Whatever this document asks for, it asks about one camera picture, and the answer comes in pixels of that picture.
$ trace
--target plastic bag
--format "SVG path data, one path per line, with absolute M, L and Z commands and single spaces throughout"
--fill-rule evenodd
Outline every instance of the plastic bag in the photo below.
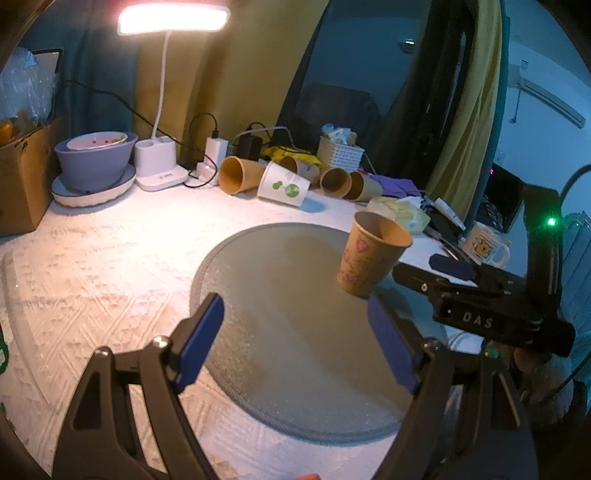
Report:
M 26 48 L 17 48 L 0 73 L 0 121 L 18 119 L 33 129 L 51 113 L 56 73 L 44 67 Z
M 430 218 L 416 205 L 417 201 L 420 205 L 420 197 L 407 197 L 400 200 L 379 197 L 369 202 L 368 210 L 394 220 L 411 235 L 418 235 L 423 233 Z

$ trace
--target white plate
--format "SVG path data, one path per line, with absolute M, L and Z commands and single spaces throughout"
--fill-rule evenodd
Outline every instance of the white plate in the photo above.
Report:
M 92 207 L 115 200 L 123 195 L 134 184 L 135 167 L 127 165 L 120 181 L 110 189 L 97 193 L 79 193 L 68 190 L 61 182 L 61 178 L 56 178 L 51 184 L 51 194 L 56 202 L 65 207 Z
M 122 132 L 95 132 L 72 138 L 66 148 L 70 150 L 95 150 L 97 148 L 111 147 L 127 140 L 127 134 Z

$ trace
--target black charger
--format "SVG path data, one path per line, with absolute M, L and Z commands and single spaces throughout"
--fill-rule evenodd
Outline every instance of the black charger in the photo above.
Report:
M 258 161 L 261 156 L 262 138 L 252 134 L 244 134 L 238 139 L 236 156 L 247 160 Z

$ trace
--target textured white fabric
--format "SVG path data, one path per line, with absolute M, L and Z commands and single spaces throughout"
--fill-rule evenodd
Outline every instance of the textured white fabric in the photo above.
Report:
M 0 399 L 33 457 L 50 471 L 65 410 L 95 347 L 136 349 L 170 333 L 188 315 L 193 276 L 219 242 L 274 222 L 348 231 L 357 208 L 313 192 L 297 210 L 219 189 L 146 193 L 135 186 L 103 206 L 53 203 L 37 231 L 0 245 L 0 255 L 12 254 L 18 284 L 0 301 L 11 353 Z M 403 260 L 428 268 L 436 252 L 434 241 L 419 238 Z M 146 457 L 163 469 L 139 389 L 132 395 Z M 206 371 L 182 403 L 223 480 L 370 478 L 392 443 L 321 447 L 289 438 L 234 405 Z

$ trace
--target teal curtain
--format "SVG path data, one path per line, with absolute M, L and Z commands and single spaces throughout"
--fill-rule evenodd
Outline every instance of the teal curtain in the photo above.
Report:
M 110 90 L 131 105 L 139 57 L 136 36 L 117 35 L 120 0 L 56 0 L 20 42 L 29 50 L 61 48 L 60 78 Z M 133 129 L 132 114 L 116 99 L 79 86 L 59 93 L 57 111 L 68 111 L 72 135 Z

